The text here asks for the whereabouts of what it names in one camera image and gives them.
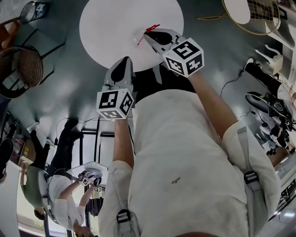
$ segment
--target chair leg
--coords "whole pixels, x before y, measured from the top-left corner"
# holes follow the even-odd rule
[[[34,30],[33,33],[29,35],[29,37],[22,43],[22,46],[27,43],[27,41],[36,33],[36,31],[38,31],[38,29]]]
[[[59,49],[60,47],[64,46],[66,43],[62,43],[59,46],[56,46],[55,48],[53,48],[52,50],[50,50],[49,52],[47,52],[46,54],[41,56],[41,59],[44,59],[45,57],[47,57],[49,54],[53,53],[54,51],[56,51],[57,49]]]
[[[40,84],[39,85],[41,85],[43,82],[45,82],[45,80],[47,79],[47,78],[49,78],[53,73],[55,72],[55,70],[52,70],[41,82],[40,82]]]

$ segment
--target small red item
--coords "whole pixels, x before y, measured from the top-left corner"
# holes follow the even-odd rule
[[[158,27],[158,26],[160,26],[160,24],[158,24],[158,25],[153,25],[153,26],[147,28],[145,32],[150,32],[150,31],[154,30],[154,29],[155,29],[156,27]],[[144,39],[144,36],[140,39],[138,45],[140,44],[140,42],[141,42],[143,39]]]

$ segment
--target black pants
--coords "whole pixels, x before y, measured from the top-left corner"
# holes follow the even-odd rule
[[[142,72],[136,72],[136,78],[133,80],[134,91],[138,92],[136,103],[145,97],[163,90],[184,90],[195,93],[190,81],[183,76],[176,76],[172,71],[160,65],[160,75],[162,84],[156,80],[153,69]]]
[[[47,160],[50,145],[45,144],[45,146],[43,148],[41,146],[38,138],[37,138],[35,130],[33,130],[31,132],[31,140],[33,142],[35,152],[36,152],[35,161],[33,162],[33,164],[31,164],[31,166],[34,166],[34,167],[37,167],[37,168],[40,168],[40,169],[45,169],[45,163],[46,163],[46,160]]]
[[[247,64],[245,70],[266,85],[271,94],[278,98],[278,88],[282,83],[264,73],[261,68],[254,63]]]
[[[63,175],[71,179],[71,175],[66,173],[68,169],[71,169],[72,164],[74,141],[70,140],[71,130],[72,128],[64,128],[60,135],[56,153],[50,165],[49,177]]]

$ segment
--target shoe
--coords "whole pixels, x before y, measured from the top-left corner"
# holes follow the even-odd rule
[[[244,70],[246,70],[246,66],[249,64],[249,63],[254,63],[254,59],[252,57],[250,57],[248,60],[247,60],[247,63],[245,64],[245,67],[244,67]]]
[[[13,143],[11,139],[4,139],[3,142],[0,144],[0,163],[6,164],[13,153]]]
[[[76,125],[78,124],[78,119],[68,119],[68,121],[66,122],[65,124],[65,128],[68,128],[68,129],[73,129]]]
[[[75,142],[79,138],[80,138],[80,132],[78,132],[78,131],[71,132],[70,141]]]
[[[50,149],[52,149],[52,148],[55,147],[54,143],[49,138],[46,139],[46,143],[45,144],[49,144]]]
[[[29,125],[27,127],[27,130],[28,130],[29,133],[31,133],[33,130],[36,130],[38,127],[39,127],[39,123],[35,122],[35,123]]]

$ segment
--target black strap buckle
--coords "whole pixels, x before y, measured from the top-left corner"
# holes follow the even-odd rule
[[[244,175],[244,179],[245,179],[246,184],[259,181],[259,177],[258,177],[257,173],[254,171],[246,172]]]
[[[130,212],[127,209],[122,209],[116,216],[118,223],[130,221]]]

